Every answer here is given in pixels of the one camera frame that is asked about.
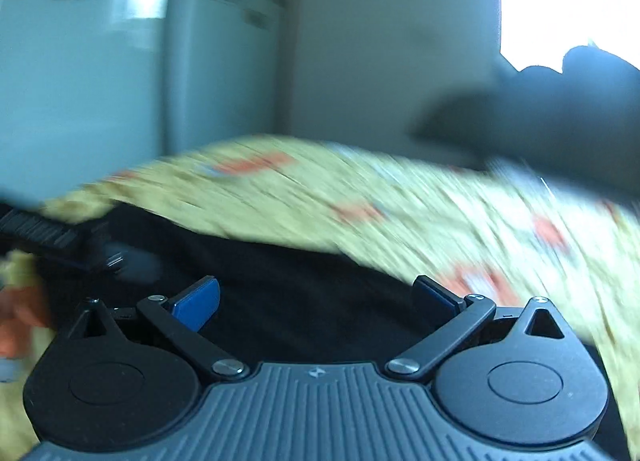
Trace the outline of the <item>black pants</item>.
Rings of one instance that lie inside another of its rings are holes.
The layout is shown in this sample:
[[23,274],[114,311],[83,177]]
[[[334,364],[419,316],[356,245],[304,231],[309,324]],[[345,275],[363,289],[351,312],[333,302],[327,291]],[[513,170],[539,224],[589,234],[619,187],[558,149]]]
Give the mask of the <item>black pants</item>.
[[108,307],[131,307],[144,296],[174,296],[212,276],[220,284],[220,307],[201,333],[244,363],[382,365],[450,316],[407,283],[344,254],[194,233],[129,204],[80,227],[103,230],[113,242],[149,253],[160,275],[135,285],[79,276],[38,259],[55,327],[70,320],[88,296]]

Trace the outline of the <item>yellow floral bed quilt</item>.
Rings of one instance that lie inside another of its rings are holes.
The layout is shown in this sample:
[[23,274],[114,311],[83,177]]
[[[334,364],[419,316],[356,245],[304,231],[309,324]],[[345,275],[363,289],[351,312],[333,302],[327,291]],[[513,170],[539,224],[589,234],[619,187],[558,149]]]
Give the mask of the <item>yellow floral bed quilt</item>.
[[88,296],[51,319],[39,257],[1,253],[6,460],[634,460],[639,221],[524,170],[248,137],[21,207],[129,204],[194,233],[344,254],[466,308],[379,365],[251,366],[171,316]]

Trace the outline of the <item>white wardrobe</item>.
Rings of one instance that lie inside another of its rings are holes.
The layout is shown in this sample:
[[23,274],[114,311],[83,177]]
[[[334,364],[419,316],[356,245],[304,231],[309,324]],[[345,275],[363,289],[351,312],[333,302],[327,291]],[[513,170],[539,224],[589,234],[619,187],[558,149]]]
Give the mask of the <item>white wardrobe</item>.
[[1,0],[1,193],[276,125],[285,0]]

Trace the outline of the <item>dark scalloped headboard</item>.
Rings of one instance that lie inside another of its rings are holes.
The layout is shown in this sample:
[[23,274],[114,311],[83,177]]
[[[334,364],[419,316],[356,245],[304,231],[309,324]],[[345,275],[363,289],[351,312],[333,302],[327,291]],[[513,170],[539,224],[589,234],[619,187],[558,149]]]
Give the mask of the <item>dark scalloped headboard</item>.
[[636,195],[639,70],[615,54],[577,46],[567,51],[559,71],[531,65],[495,88],[439,100],[423,111],[410,134]]

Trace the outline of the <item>window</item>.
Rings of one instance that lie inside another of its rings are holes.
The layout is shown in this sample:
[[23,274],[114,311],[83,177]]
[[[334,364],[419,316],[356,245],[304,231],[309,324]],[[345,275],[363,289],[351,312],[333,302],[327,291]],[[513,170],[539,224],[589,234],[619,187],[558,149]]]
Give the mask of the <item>window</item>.
[[515,70],[560,72],[574,47],[639,65],[639,0],[500,0],[500,54]]

